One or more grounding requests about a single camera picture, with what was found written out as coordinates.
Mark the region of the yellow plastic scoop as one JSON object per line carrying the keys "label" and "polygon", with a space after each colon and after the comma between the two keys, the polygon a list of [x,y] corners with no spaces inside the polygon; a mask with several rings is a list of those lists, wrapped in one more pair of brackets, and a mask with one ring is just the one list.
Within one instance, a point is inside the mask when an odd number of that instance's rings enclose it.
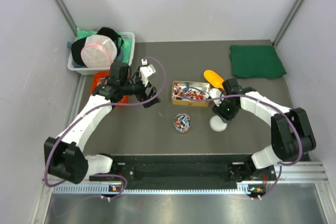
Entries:
{"label": "yellow plastic scoop", "polygon": [[224,91],[225,80],[213,70],[205,70],[203,73],[205,80],[213,87]]}

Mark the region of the tan candy box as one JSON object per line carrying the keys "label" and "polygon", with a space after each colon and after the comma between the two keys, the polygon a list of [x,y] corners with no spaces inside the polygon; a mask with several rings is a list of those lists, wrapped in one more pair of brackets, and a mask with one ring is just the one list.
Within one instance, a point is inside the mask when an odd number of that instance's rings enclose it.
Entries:
{"label": "tan candy box", "polygon": [[174,81],[171,100],[173,105],[208,107],[211,85],[207,82]]}

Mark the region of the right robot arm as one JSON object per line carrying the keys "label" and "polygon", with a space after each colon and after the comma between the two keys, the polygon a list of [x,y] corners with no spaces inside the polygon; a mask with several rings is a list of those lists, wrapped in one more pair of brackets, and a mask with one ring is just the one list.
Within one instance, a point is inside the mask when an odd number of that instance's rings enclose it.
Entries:
{"label": "right robot arm", "polygon": [[241,165],[230,165],[232,179],[241,182],[258,179],[276,164],[291,165],[303,154],[316,148],[316,140],[306,111],[278,105],[255,89],[242,88],[235,78],[212,88],[209,98],[215,105],[210,126],[214,131],[225,130],[240,110],[252,113],[270,126],[270,145],[246,157]]}

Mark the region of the clear plastic cup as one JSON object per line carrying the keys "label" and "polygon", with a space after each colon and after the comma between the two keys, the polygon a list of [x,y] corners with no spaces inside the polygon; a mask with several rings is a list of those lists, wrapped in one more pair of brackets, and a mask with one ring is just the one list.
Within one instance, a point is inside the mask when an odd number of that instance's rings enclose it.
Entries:
{"label": "clear plastic cup", "polygon": [[174,128],[179,133],[186,133],[191,128],[191,118],[188,114],[178,114],[174,118]]}

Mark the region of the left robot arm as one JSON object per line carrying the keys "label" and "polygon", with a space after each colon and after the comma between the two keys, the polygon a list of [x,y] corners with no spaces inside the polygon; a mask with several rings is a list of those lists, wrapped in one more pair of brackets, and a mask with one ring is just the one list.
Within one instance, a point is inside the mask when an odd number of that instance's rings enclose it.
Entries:
{"label": "left robot arm", "polygon": [[116,106],[129,106],[122,103],[124,96],[135,96],[135,105],[145,108],[159,103],[157,90],[149,79],[156,73],[148,58],[141,60],[141,66],[134,74],[129,73],[129,65],[114,62],[109,75],[95,87],[87,104],[75,117],[74,121],[57,137],[49,137],[44,142],[45,171],[44,182],[48,187],[48,175],[60,178],[62,182],[80,184],[86,177],[101,176],[114,180],[119,168],[113,164],[113,157],[108,154],[85,156],[85,145],[102,119]]}

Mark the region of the white round lid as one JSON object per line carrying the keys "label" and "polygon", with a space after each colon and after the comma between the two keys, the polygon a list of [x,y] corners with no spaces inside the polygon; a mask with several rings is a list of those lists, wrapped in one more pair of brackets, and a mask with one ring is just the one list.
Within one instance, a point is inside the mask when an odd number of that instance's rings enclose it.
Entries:
{"label": "white round lid", "polygon": [[214,115],[209,121],[210,127],[213,131],[222,132],[227,129],[228,123],[225,122],[220,116]]}

